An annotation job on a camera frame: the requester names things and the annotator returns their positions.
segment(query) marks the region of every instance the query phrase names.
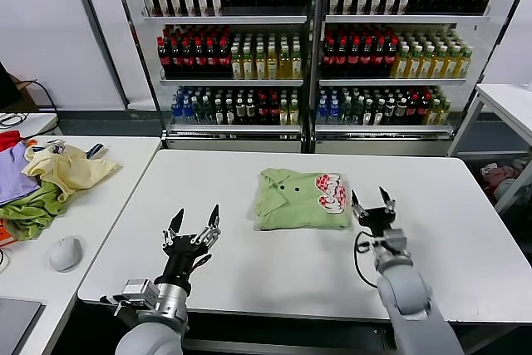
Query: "cable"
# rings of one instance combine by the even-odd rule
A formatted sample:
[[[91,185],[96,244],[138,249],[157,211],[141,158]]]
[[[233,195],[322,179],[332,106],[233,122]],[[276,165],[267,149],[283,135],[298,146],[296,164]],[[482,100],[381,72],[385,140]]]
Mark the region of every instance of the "cable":
[[[357,234],[357,237],[355,238],[355,248],[353,249],[353,258],[355,259],[355,269],[357,270],[357,273],[358,273],[358,276],[360,276],[360,279],[362,279],[362,281],[367,284],[368,286],[370,287],[373,287],[373,288],[377,288],[377,286],[375,284],[373,284],[372,282],[370,282],[369,280],[367,280],[364,275],[362,274],[361,270],[360,270],[360,267],[358,266],[358,257],[357,257],[357,254],[360,253],[360,254],[364,254],[366,253],[367,251],[369,251],[369,245],[366,247],[363,251],[359,249],[359,244],[358,244],[358,240],[360,239],[360,237],[365,234],[366,236],[368,237],[373,237],[371,234],[369,233],[366,233],[364,231],[361,231]]]
[[[53,111],[56,113],[56,116],[57,116],[57,121],[56,121],[56,124],[55,126],[53,126],[52,128],[50,129],[46,129],[45,131],[42,131],[42,132],[39,132],[39,133],[36,133],[35,135],[31,135],[31,136],[27,136],[27,137],[23,137],[22,139],[24,141],[27,141],[28,139],[31,139],[35,136],[40,136],[40,135],[44,135],[45,133],[48,133],[48,132],[52,132],[54,131],[55,129],[57,129],[59,127],[59,124],[61,122],[61,117],[59,116],[59,111],[57,111],[57,107],[56,107],[56,103],[53,102],[52,100],[52,97],[50,96],[50,93],[48,93],[48,90],[46,89],[46,87],[44,87],[40,82],[38,82],[37,80],[33,80],[33,81],[19,81],[17,83],[34,83],[38,86],[41,87],[41,89],[44,90],[44,92],[46,93],[47,97],[48,97],[48,100],[50,101],[50,104],[52,104],[52,108],[53,108]]]

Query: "cluttered table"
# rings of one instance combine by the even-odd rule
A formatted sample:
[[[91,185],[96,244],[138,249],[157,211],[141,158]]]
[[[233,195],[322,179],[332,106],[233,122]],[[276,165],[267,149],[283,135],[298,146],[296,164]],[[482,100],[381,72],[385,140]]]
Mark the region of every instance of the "cluttered table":
[[[118,219],[78,296],[96,303],[128,279],[155,279],[167,260],[161,230],[185,208],[181,234],[201,231],[219,204],[213,258],[192,275],[189,310],[336,320],[388,319],[353,267],[361,230],[258,231],[254,204],[266,168],[341,174],[366,207],[397,200],[395,227],[452,322],[532,322],[532,270],[462,161],[436,157],[161,150]],[[370,254],[362,272],[375,282]]]
[[[2,248],[6,258],[0,265],[0,298],[34,300],[44,305],[21,355],[49,353],[53,349],[86,271],[160,148],[160,140],[155,137],[39,136],[37,139],[39,145],[63,139],[67,145],[83,151],[101,143],[107,148],[102,163],[115,161],[120,167],[107,174],[107,171],[101,173],[102,164],[96,165],[89,175],[92,179],[101,173],[101,180],[89,190],[71,195],[66,212],[57,216],[36,239]],[[83,175],[82,179],[88,179],[89,175]],[[71,235],[81,242],[81,262],[60,273],[51,267],[50,252],[58,240]]]

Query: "computer mouse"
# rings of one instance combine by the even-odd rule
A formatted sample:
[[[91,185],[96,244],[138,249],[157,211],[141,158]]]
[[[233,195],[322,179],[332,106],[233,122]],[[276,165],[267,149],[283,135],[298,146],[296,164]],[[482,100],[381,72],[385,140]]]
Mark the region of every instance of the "computer mouse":
[[[50,266],[57,272],[65,272],[72,266],[78,265],[83,253],[80,240],[68,236],[57,241],[50,252]]]

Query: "white wall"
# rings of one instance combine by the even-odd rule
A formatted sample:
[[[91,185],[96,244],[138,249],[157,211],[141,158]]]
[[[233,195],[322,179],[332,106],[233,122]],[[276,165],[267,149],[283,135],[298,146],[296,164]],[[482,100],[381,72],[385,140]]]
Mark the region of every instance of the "white wall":
[[[0,60],[63,110],[123,110],[81,0],[0,0]],[[47,105],[37,88],[32,95]]]

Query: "red bottle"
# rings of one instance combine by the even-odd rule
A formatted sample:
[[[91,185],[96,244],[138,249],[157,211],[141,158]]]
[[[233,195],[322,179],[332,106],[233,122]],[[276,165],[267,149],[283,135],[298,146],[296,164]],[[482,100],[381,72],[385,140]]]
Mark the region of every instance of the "red bottle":
[[[372,74],[371,64],[370,64],[371,59],[372,59],[372,37],[367,37],[366,43],[364,44],[364,48],[362,49],[360,57],[358,58],[358,63],[360,64],[360,67],[358,69],[359,70],[358,75],[370,76]]]

